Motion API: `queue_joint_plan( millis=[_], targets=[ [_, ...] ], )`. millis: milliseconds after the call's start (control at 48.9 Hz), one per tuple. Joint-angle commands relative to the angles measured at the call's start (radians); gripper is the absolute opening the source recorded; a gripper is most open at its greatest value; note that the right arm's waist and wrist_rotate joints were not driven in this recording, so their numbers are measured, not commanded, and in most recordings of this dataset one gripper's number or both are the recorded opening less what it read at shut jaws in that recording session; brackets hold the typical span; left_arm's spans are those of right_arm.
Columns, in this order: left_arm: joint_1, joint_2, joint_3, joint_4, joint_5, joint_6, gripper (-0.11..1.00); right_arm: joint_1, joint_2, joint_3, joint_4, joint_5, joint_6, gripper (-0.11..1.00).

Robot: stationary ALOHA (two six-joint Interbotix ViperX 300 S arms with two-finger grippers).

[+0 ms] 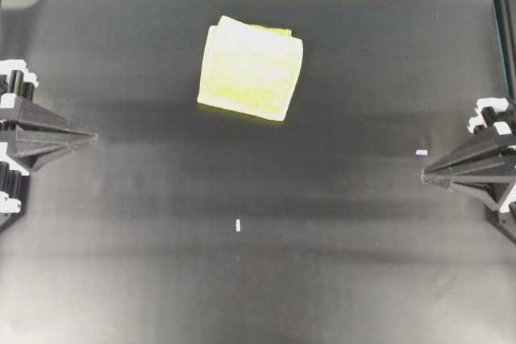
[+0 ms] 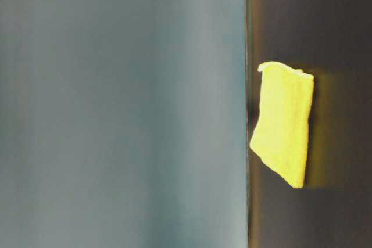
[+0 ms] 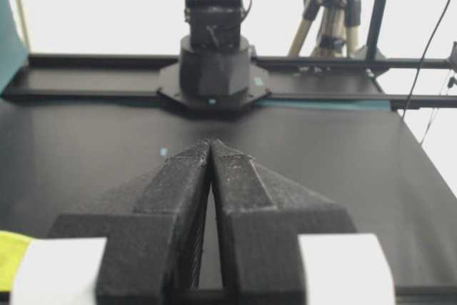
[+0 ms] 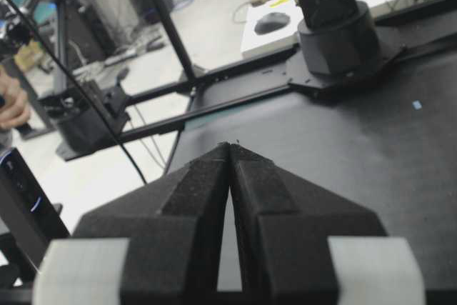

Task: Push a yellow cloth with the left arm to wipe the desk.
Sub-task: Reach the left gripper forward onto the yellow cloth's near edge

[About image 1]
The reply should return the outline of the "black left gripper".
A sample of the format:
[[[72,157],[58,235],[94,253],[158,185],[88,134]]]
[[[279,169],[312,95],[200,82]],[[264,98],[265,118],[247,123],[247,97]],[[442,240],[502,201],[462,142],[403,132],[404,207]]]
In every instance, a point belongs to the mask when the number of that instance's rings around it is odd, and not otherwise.
[[[34,102],[39,82],[23,59],[1,61],[1,229],[25,213],[29,171],[94,144],[98,134]],[[15,108],[15,120],[7,117]],[[22,127],[68,134],[16,134]],[[15,157],[9,151],[15,150]]]

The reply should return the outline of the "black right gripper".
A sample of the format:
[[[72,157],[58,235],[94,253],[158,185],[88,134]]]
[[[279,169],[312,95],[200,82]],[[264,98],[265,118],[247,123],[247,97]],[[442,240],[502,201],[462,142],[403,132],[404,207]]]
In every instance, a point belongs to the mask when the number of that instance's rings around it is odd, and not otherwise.
[[[421,180],[481,201],[489,222],[515,244],[515,102],[481,98],[475,112],[468,121],[474,136],[424,168]]]

